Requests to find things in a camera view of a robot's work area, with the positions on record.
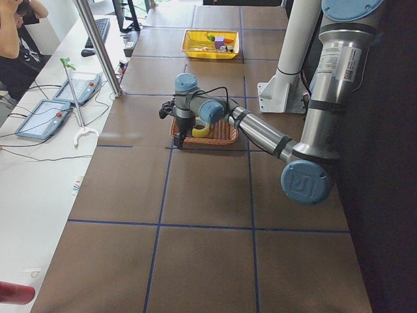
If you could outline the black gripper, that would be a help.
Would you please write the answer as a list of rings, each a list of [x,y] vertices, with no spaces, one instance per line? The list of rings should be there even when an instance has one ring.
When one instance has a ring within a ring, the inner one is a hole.
[[[177,117],[176,123],[179,128],[179,132],[174,134],[173,146],[182,149],[184,140],[186,139],[187,135],[192,132],[192,129],[195,125],[195,117]]]

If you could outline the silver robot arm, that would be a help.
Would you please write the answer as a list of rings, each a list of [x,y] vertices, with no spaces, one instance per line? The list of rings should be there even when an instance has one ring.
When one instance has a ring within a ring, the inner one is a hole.
[[[339,155],[334,148],[345,100],[363,51],[375,40],[384,1],[295,1],[275,75],[259,83],[261,119],[230,97],[202,90],[193,74],[175,80],[173,99],[159,116],[172,116],[181,148],[194,127],[231,125],[260,150],[282,160],[281,188],[304,205],[327,199]]]

